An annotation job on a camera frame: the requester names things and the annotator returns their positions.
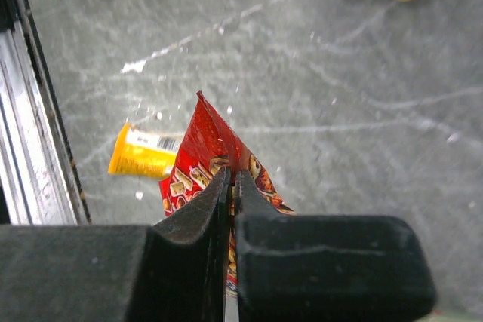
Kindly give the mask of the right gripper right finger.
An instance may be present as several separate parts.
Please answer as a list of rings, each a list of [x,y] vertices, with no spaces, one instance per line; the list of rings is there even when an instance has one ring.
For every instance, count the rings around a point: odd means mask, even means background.
[[[381,215],[287,215],[235,181],[242,321],[415,321],[437,291],[419,239]]]

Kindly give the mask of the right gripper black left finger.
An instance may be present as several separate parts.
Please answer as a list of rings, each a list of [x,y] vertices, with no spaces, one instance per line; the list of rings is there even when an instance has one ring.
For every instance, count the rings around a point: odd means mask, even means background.
[[[146,247],[161,222],[2,226],[1,319],[222,321],[226,282],[183,295],[149,281]]]

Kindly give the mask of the yellow snack bar packet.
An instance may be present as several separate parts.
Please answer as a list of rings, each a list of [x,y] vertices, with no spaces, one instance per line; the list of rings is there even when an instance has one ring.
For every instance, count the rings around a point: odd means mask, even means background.
[[[115,142],[108,173],[163,179],[171,174],[182,139],[149,133],[126,123]]]

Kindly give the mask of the red candy packet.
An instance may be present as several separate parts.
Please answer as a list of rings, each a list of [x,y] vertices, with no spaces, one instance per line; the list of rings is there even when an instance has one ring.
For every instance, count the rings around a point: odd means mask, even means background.
[[[150,282],[183,295],[199,293],[211,281],[236,292],[232,184],[240,170],[249,172],[263,205],[293,214],[263,165],[200,96],[173,169],[160,182],[167,220],[146,247]]]

